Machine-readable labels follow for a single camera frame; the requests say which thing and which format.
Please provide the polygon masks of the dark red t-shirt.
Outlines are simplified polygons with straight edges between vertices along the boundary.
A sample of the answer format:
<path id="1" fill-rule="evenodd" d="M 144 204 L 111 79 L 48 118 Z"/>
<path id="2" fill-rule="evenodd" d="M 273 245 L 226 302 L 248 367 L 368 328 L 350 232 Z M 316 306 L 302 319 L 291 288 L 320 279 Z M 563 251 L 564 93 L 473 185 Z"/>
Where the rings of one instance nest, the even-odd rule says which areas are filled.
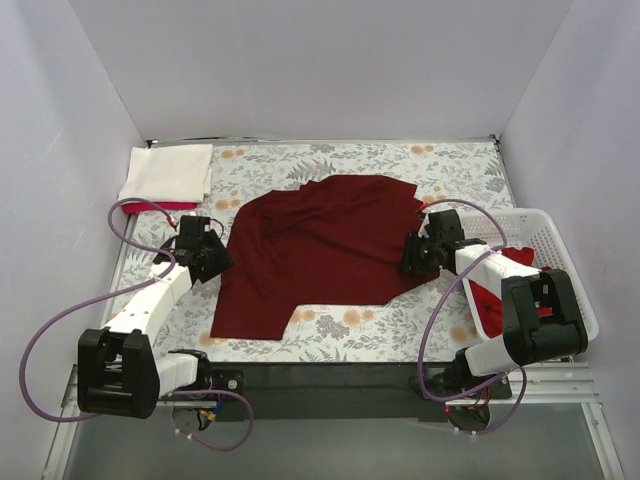
<path id="1" fill-rule="evenodd" d="M 244 204 L 211 337 L 280 340 L 301 305 L 385 305 L 431 281 L 400 271 L 421 224 L 416 192 L 387 176 L 333 175 Z"/>

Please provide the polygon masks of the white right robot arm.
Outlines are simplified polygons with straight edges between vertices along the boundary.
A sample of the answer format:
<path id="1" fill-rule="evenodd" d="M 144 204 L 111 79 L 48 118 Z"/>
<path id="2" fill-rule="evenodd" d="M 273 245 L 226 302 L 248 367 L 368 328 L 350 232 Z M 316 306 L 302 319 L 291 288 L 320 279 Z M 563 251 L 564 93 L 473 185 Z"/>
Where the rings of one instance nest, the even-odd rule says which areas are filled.
<path id="1" fill-rule="evenodd" d="M 478 215 L 496 230 L 497 239 L 466 233 L 466 213 L 424 204 L 422 224 L 408 233 L 400 269 L 414 275 L 454 276 L 449 286 L 475 283 L 501 304 L 499 335 L 458 351 L 441 372 L 428 373 L 425 346 L 417 359 L 416 380 L 428 400 L 448 402 L 475 397 L 510 371 L 530 364 L 581 354 L 597 329 L 584 290 L 571 266 L 539 269 L 504 254 L 508 237 L 485 209 Z"/>

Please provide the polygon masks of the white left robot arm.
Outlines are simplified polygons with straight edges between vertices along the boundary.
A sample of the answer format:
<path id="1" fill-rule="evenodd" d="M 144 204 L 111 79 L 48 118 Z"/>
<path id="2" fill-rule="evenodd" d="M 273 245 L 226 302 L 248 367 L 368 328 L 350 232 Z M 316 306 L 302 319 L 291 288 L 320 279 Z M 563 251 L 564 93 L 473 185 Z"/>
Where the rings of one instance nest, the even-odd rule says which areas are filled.
<path id="1" fill-rule="evenodd" d="M 229 270 L 234 262 L 223 245 L 223 225 L 193 213 L 177 234 L 155 251 L 150 284 L 139 289 L 101 329 L 78 341 L 77 401 L 82 412 L 148 418 L 159 399 L 180 389 L 193 400 L 213 386 L 205 353 L 178 349 L 153 353 L 154 341 L 179 300 L 194 285 Z"/>

